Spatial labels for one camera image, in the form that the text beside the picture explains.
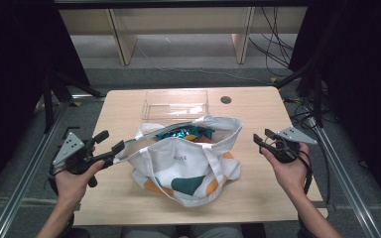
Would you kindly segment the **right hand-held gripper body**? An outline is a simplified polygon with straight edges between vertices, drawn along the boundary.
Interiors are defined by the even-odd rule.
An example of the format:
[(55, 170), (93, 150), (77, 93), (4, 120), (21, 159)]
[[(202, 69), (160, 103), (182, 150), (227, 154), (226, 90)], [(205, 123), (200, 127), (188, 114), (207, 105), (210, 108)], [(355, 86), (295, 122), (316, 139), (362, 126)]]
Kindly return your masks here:
[(278, 137), (271, 139), (273, 144), (268, 144), (268, 151), (283, 164), (291, 163), (297, 158), (301, 143), (313, 145), (317, 143), (315, 139), (294, 127), (289, 127), (274, 133), (276, 133)]

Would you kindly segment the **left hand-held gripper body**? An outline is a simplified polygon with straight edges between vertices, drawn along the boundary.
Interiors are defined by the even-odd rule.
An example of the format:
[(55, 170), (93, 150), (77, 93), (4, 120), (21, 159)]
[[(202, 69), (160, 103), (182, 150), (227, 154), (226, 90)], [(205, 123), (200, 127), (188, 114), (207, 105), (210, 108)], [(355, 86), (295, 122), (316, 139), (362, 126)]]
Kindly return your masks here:
[(104, 162), (103, 170), (112, 166), (113, 163), (105, 161), (107, 153), (96, 157), (93, 156), (95, 144), (93, 138), (83, 141), (72, 132), (69, 132), (52, 162), (53, 168), (65, 168), (72, 174), (80, 175), (98, 161)]

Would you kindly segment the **blue chip bag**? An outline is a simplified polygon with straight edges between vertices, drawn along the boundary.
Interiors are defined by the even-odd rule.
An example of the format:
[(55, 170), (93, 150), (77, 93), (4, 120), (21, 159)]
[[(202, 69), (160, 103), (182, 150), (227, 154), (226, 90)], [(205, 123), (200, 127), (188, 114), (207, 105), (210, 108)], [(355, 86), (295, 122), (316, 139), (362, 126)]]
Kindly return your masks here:
[(184, 126), (156, 135), (160, 140), (167, 138), (180, 138), (191, 142), (202, 142), (204, 139), (210, 140), (214, 130), (199, 126)]

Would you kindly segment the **white spotted tote bag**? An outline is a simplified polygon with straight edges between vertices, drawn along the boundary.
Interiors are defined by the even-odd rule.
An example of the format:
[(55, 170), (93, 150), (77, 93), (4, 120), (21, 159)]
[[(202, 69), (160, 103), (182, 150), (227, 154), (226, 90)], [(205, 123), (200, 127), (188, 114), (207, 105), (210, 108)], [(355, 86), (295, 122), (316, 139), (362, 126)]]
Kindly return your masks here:
[[(214, 133), (202, 142), (156, 137), (184, 126), (211, 128)], [(241, 129), (237, 118), (210, 115), (170, 126), (143, 123), (136, 136), (125, 142), (115, 163), (128, 162), (134, 181), (147, 190), (162, 193), (185, 207), (205, 205), (241, 176), (240, 162), (231, 155)]]

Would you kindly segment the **clear plastic box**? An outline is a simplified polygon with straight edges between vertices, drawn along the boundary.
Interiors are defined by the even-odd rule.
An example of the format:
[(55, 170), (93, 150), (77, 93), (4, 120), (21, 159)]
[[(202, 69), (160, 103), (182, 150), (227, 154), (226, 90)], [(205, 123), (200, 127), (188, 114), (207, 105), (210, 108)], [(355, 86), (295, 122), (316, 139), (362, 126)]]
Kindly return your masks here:
[(145, 95), (143, 120), (193, 120), (209, 112), (206, 90), (151, 90)]

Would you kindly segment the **person's left hand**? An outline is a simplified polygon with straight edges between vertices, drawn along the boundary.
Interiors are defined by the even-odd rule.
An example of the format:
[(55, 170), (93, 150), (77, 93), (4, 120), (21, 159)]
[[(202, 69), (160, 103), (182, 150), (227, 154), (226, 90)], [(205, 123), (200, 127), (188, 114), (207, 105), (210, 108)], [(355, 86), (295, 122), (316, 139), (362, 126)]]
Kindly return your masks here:
[(75, 207), (84, 197), (88, 182), (103, 165), (103, 162), (97, 162), (81, 175), (74, 175), (65, 169), (56, 169), (55, 179), (59, 193), (57, 205)]

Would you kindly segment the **person's right hand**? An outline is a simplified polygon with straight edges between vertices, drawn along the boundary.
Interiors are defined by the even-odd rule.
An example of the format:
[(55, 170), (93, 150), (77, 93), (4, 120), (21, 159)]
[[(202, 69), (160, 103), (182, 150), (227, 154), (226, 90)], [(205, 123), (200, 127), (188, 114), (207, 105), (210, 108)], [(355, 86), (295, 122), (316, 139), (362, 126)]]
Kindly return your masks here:
[(288, 164), (280, 163), (272, 153), (266, 149), (261, 150), (266, 160), (271, 164), (278, 184), (290, 199), (295, 197), (307, 197), (304, 191), (305, 180), (308, 173), (306, 165), (309, 165), (309, 147), (300, 144), (299, 155), (301, 160), (295, 160)]

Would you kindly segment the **black metal stand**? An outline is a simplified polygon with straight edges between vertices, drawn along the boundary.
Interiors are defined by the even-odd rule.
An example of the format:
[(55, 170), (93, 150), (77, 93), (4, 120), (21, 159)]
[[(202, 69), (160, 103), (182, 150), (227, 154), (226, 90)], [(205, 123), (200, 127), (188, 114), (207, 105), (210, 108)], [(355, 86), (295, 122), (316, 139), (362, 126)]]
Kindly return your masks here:
[(43, 97), (45, 104), (46, 114), (46, 129), (48, 133), (55, 124), (55, 116), (53, 109), (53, 95), (57, 97), (59, 102), (69, 102), (73, 99), (72, 94), (67, 87), (73, 85), (74, 87), (96, 97), (103, 98), (104, 94), (91, 88), (78, 80), (75, 80), (62, 72), (50, 70), (43, 80)]
[(317, 125), (322, 127), (322, 116), (321, 116), (321, 78), (318, 72), (318, 65), (315, 62), (308, 62), (298, 70), (294, 71), (289, 76), (284, 79), (279, 80), (274, 86), (280, 89), (287, 84), (293, 82), (295, 79), (299, 78), (300, 82), (297, 86), (296, 92), (299, 96), (307, 97), (312, 95), (314, 98), (314, 109), (313, 114), (317, 122)]

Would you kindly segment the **black curtain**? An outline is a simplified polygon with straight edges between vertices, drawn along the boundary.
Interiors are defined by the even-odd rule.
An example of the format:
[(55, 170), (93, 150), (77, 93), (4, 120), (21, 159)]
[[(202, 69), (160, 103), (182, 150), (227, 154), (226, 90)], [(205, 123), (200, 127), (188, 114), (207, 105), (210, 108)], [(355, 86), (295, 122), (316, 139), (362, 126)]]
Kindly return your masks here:
[(53, 71), (89, 84), (56, 0), (0, 0), (0, 174)]
[(296, 41), (291, 69), (305, 64), (332, 17), (347, 15), (330, 39), (320, 74), (333, 110), (381, 187), (381, 0), (313, 0)]

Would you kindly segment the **person's grey trousers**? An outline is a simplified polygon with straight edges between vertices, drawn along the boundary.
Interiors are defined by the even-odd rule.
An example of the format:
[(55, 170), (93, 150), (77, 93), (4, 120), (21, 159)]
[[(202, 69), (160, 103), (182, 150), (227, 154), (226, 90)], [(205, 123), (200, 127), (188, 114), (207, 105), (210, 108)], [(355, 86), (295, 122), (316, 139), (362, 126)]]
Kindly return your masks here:
[(239, 224), (191, 225), (180, 232), (175, 225), (124, 226), (121, 238), (244, 238)]

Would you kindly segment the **light wooden desk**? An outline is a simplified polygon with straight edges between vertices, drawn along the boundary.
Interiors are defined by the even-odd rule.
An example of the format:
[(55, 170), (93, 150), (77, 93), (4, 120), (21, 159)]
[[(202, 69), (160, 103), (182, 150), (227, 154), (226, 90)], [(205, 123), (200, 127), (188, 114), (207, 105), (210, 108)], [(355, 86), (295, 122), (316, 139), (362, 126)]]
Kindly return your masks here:
[(305, 19), (305, 7), (159, 8), (62, 10), (72, 35), (111, 35), (120, 63), (130, 63), (140, 35), (228, 34), (239, 64), (245, 62), (249, 36), (296, 34)]

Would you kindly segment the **aluminium floor rail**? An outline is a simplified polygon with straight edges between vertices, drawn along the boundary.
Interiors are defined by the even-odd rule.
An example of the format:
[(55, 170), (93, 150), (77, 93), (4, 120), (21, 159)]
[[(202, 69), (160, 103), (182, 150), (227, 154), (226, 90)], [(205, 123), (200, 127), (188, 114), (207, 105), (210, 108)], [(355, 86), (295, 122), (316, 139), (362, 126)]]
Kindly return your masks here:
[(381, 238), (381, 231), (375, 222), (375, 219), (366, 206), (366, 203), (360, 196), (358, 189), (355, 187), (352, 179), (350, 178), (347, 170), (344, 168), (343, 163), (332, 145), (329, 136), (326, 134), (323, 127), (316, 126), (315, 131), (318, 139), (321, 141), (327, 160), (333, 169), (333, 172), (347, 198), (353, 213), (362, 227), (363, 232), (367, 238)]
[(0, 238), (5, 238), (22, 204), (22, 200), (37, 174), (40, 164), (46, 157), (46, 152), (49, 149), (52, 139), (55, 137), (55, 132), (69, 104), (70, 100), (60, 102), (56, 108), (55, 104), (51, 101), (49, 109), (56, 111), (55, 117), (52, 119), (50, 126), (44, 129), (41, 138), (38, 140), (39, 144), (35, 147), (34, 153), (29, 157), (28, 163), (22, 175), (17, 180), (14, 190), (5, 200), (3, 209), (0, 212)]

